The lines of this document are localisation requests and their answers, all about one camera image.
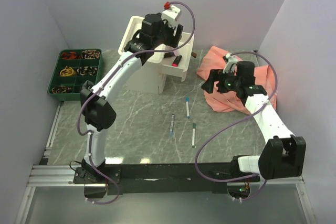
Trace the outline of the white three-drawer organizer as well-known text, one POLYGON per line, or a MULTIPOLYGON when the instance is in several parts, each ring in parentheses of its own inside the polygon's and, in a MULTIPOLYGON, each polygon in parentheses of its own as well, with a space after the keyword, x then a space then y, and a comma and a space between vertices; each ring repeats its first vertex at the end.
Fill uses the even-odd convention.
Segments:
POLYGON ((176 52, 177 55, 182 56, 178 66, 172 66, 174 57, 164 58, 163 53, 155 53, 143 67, 128 79, 126 88, 133 91, 161 94, 164 90, 166 77, 178 77, 183 82, 186 79, 194 43, 194 36, 183 32, 179 45, 185 43, 187 39, 190 41, 176 52))

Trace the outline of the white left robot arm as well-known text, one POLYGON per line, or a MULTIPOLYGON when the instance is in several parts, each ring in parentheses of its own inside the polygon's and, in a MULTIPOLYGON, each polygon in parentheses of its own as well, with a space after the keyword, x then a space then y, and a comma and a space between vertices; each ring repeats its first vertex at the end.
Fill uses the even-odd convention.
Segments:
POLYGON ((132 16, 118 49, 117 63, 97 84, 90 81, 83 84, 80 114, 85 119, 88 138, 81 168, 91 182, 99 183, 107 177, 104 148, 107 130, 117 117, 112 103, 121 88, 152 56, 186 49, 193 39, 190 36, 180 44, 183 31, 180 16, 181 10, 175 6, 145 17, 132 16))

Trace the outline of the blue cap white marker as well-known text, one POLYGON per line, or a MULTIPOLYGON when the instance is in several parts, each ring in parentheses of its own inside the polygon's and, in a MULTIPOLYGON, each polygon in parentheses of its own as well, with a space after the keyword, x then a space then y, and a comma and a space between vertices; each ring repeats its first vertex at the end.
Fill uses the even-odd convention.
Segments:
POLYGON ((186 102, 186 117, 189 119, 190 118, 190 109, 189 109, 189 99, 188 97, 185 98, 186 102))

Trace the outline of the purple black highlighter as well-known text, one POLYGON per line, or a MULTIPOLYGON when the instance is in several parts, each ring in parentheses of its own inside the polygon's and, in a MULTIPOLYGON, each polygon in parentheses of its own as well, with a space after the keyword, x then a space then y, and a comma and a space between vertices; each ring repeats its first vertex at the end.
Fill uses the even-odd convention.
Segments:
POLYGON ((167 52, 164 54, 164 58, 170 58, 170 57, 174 57, 175 53, 174 52, 167 52))

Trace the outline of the thin blue pen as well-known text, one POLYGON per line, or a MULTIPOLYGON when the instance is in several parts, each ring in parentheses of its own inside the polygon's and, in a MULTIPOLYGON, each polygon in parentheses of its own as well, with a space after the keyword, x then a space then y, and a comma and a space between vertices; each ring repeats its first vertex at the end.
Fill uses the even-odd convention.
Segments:
POLYGON ((173 136, 174 121, 175 121, 175 115, 172 114, 172 116, 171 116, 171 123, 170 123, 170 138, 173 136))

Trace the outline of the pink black highlighter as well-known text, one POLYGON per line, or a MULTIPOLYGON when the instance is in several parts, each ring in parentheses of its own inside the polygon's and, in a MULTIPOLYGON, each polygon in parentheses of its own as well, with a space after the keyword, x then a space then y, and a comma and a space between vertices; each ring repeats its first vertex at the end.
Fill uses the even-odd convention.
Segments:
POLYGON ((181 61, 181 59, 182 59, 182 56, 181 56, 181 55, 176 56, 175 59, 174 59, 174 61, 173 61, 173 63, 172 63, 172 66, 173 66, 173 67, 178 67, 178 66, 179 66, 179 63, 180 63, 180 61, 181 61))

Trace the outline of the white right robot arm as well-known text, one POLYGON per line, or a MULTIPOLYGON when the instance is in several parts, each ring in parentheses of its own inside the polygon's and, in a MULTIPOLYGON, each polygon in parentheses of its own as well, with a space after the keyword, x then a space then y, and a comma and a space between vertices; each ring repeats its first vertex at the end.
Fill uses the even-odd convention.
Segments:
POLYGON ((249 61, 230 63, 225 69, 212 69, 202 85, 209 94, 215 87, 219 93, 234 92, 254 116, 265 140, 260 155, 234 157, 230 175, 236 181, 242 181, 248 173, 258 174, 264 179, 299 177, 303 170, 306 142, 284 125, 265 88, 255 83, 254 68, 249 61))

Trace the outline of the green cap white marker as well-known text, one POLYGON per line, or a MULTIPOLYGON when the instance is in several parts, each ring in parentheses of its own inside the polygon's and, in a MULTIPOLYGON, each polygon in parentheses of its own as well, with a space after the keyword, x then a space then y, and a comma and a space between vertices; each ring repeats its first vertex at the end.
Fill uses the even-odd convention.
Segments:
POLYGON ((196 140, 196 123, 192 125, 192 148, 195 148, 195 140, 196 140))

